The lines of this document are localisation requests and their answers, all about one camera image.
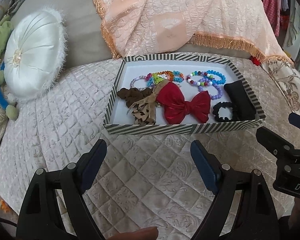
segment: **peach blanket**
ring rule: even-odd
[[[261,0],[93,0],[114,58],[179,49],[185,43],[244,50],[261,62],[290,61]]]

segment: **red hair bow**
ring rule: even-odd
[[[180,88],[169,82],[161,89],[156,101],[164,106],[164,117],[169,124],[180,124],[187,114],[194,115],[200,123],[209,119],[211,99],[208,91],[200,92],[188,102]]]

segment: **pink polka dot fabric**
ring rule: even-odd
[[[274,35],[277,37],[280,30],[280,5],[281,0],[263,0],[266,15],[274,31]]]

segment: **black scrunchie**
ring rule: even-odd
[[[219,110],[220,108],[232,108],[232,119],[229,120],[229,118],[225,117],[223,119],[223,117],[219,117]],[[231,102],[219,102],[217,103],[214,107],[213,107],[213,111],[212,114],[214,115],[214,120],[216,120],[217,122],[236,122],[239,121],[239,117],[238,117],[238,110],[235,104],[231,103]]]

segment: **beaded bracelet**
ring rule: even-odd
[[[161,82],[164,79],[168,79],[169,81],[175,81],[181,83],[184,78],[183,74],[180,71],[162,71],[162,72],[156,72],[156,73],[149,73],[146,77],[146,80],[148,81],[147,86],[150,88],[154,88],[159,82]]]
[[[216,82],[217,82],[217,85],[223,85],[223,84],[226,83],[226,77],[225,77],[224,75],[222,75],[221,73],[217,72],[217,71],[214,71],[214,70],[207,70],[205,73],[207,73],[206,76],[208,76],[208,74],[210,74],[210,77],[211,77],[212,79],[213,79],[213,76],[212,76],[211,74],[217,75],[218,77],[220,77],[221,80],[216,81]]]
[[[131,81],[131,83],[130,83],[130,88],[136,88],[136,87],[134,86],[134,83],[135,83],[137,80],[140,80],[140,79],[146,79],[146,76],[138,76],[138,77],[134,78],[134,79]],[[136,88],[136,89],[138,89],[139,91],[143,91],[143,90],[146,89],[146,87],[145,87],[145,88]]]
[[[187,82],[190,83],[191,85],[195,85],[195,86],[198,86],[198,89],[199,89],[199,92],[202,92],[203,91],[203,87],[204,86],[214,86],[217,90],[218,90],[218,94],[216,95],[209,95],[211,100],[215,100],[215,99],[220,99],[223,95],[222,93],[222,90],[221,90],[221,87],[218,85],[218,82],[215,80],[215,79],[212,79],[213,77],[210,76],[207,76],[205,79],[200,79],[199,81],[193,81],[191,79],[191,77],[193,76],[196,76],[196,75],[203,75],[203,77],[205,77],[207,74],[207,72],[201,72],[201,71],[195,71],[195,72],[192,72],[191,74],[189,74],[187,76]]]
[[[221,77],[221,80],[216,80],[213,75],[217,75],[219,77]],[[203,79],[200,79],[200,82],[203,82],[203,86],[209,87],[213,84],[217,84],[217,85],[223,85],[224,83],[226,83],[226,78],[224,75],[222,75],[219,72],[213,71],[213,70],[208,70],[207,72],[201,72],[201,71],[194,71],[192,73],[190,73],[187,76],[187,81],[190,83],[189,80],[191,80],[191,77],[193,76],[203,76]]]

